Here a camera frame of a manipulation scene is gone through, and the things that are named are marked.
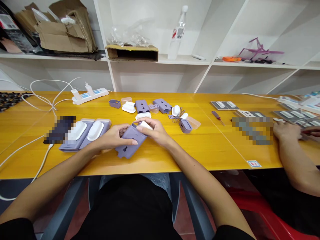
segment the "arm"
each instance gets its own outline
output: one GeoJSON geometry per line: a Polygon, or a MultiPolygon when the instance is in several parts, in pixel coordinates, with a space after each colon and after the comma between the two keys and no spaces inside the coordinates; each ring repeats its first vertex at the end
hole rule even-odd
{"type": "Polygon", "coordinates": [[[255,238],[242,212],[218,180],[166,133],[160,121],[146,117],[135,122],[142,120],[147,122],[154,130],[141,126],[138,126],[137,129],[151,136],[171,153],[182,172],[200,197],[207,203],[216,226],[230,225],[255,238]]]}
{"type": "Polygon", "coordinates": [[[16,218],[28,218],[33,222],[37,212],[101,150],[111,150],[121,145],[137,145],[135,140],[120,138],[128,127],[128,124],[113,126],[103,136],[36,179],[0,216],[0,224],[16,218]]]}
{"type": "MultiPolygon", "coordinates": [[[[303,132],[320,136],[317,129],[320,132],[319,127],[309,127],[303,132]]],[[[279,140],[280,159],[291,185],[300,192],[320,197],[320,171],[298,143],[300,127],[277,122],[273,125],[273,133],[279,140]]]]}

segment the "purple plastic case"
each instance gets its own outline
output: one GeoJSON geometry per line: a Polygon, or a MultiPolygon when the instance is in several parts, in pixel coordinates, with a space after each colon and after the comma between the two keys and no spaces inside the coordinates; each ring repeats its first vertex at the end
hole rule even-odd
{"type": "Polygon", "coordinates": [[[78,152],[79,151],[83,140],[87,137],[88,132],[94,123],[94,122],[87,122],[87,121],[83,121],[83,122],[87,124],[87,127],[84,130],[81,137],[76,141],[66,141],[65,143],[61,144],[61,146],[59,147],[59,150],[61,150],[62,152],[78,152]]]}
{"type": "Polygon", "coordinates": [[[181,119],[179,125],[183,133],[190,133],[193,129],[187,119],[181,119]]]}
{"type": "MultiPolygon", "coordinates": [[[[105,134],[105,133],[109,130],[110,125],[111,125],[111,121],[109,121],[109,122],[102,122],[102,124],[103,124],[103,129],[102,129],[99,137],[101,137],[103,134],[105,134]]],[[[83,140],[83,142],[82,142],[79,150],[81,150],[82,148],[84,148],[85,146],[87,146],[89,143],[92,142],[92,141],[90,141],[90,140],[87,138],[88,133],[87,133],[85,139],[83,140]]]]}
{"type": "Polygon", "coordinates": [[[150,112],[149,106],[148,106],[146,100],[137,100],[136,101],[136,108],[137,108],[138,113],[150,112]]]}
{"type": "Polygon", "coordinates": [[[149,106],[150,109],[155,109],[155,108],[157,108],[157,107],[159,107],[158,104],[154,104],[154,105],[152,105],[152,106],[149,106]]]}
{"type": "Polygon", "coordinates": [[[118,152],[119,158],[125,157],[126,159],[130,159],[132,155],[141,146],[141,144],[144,142],[144,140],[146,140],[147,135],[144,135],[143,133],[139,132],[136,128],[137,126],[133,123],[121,138],[132,138],[138,142],[138,145],[116,147],[115,149],[118,152]]]}
{"type": "Polygon", "coordinates": [[[121,102],[119,100],[111,99],[109,101],[109,104],[110,104],[111,107],[115,107],[115,108],[120,108],[121,107],[121,102]]]}
{"type": "Polygon", "coordinates": [[[172,109],[172,106],[169,103],[167,103],[165,100],[163,100],[163,98],[156,99],[152,103],[158,104],[160,108],[160,112],[162,113],[169,114],[172,109]]]}

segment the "orange object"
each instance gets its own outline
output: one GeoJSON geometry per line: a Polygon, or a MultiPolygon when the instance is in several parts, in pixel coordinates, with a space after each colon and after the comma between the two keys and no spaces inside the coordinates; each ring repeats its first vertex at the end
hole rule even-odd
{"type": "Polygon", "coordinates": [[[223,57],[222,60],[225,61],[225,62],[239,62],[239,61],[241,61],[241,58],[238,58],[238,57],[223,57]]]}

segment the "hand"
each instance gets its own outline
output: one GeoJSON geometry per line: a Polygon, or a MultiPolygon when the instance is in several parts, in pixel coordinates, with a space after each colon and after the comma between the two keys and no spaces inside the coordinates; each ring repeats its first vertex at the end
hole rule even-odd
{"type": "Polygon", "coordinates": [[[139,118],[138,120],[134,121],[134,123],[139,123],[141,121],[148,123],[153,130],[144,128],[142,126],[137,126],[137,130],[143,134],[149,135],[161,146],[167,147],[174,142],[173,139],[167,134],[166,130],[164,130],[164,127],[159,120],[144,117],[139,118]]]}
{"type": "Polygon", "coordinates": [[[301,138],[300,127],[288,122],[276,122],[273,124],[273,133],[279,140],[298,140],[301,138]]]}
{"type": "Polygon", "coordinates": [[[306,127],[302,132],[315,137],[320,137],[320,127],[306,127]]]}
{"type": "Polygon", "coordinates": [[[123,145],[138,145],[136,140],[121,138],[128,127],[129,124],[114,125],[105,134],[90,143],[88,146],[93,148],[95,151],[101,151],[111,150],[123,145]]]}

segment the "plastic bag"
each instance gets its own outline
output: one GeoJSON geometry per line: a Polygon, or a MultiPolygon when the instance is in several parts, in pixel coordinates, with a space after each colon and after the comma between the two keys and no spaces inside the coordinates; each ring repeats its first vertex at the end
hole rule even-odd
{"type": "Polygon", "coordinates": [[[148,47],[151,44],[150,30],[154,23],[154,18],[142,19],[127,27],[126,25],[114,25],[111,27],[109,44],[117,44],[123,47],[125,44],[132,46],[148,47]]]}
{"type": "Polygon", "coordinates": [[[47,22],[51,22],[49,18],[47,18],[46,15],[44,15],[42,12],[38,11],[37,9],[32,8],[33,14],[35,16],[35,18],[39,21],[39,22],[43,22],[43,21],[47,21],[47,22]]]}

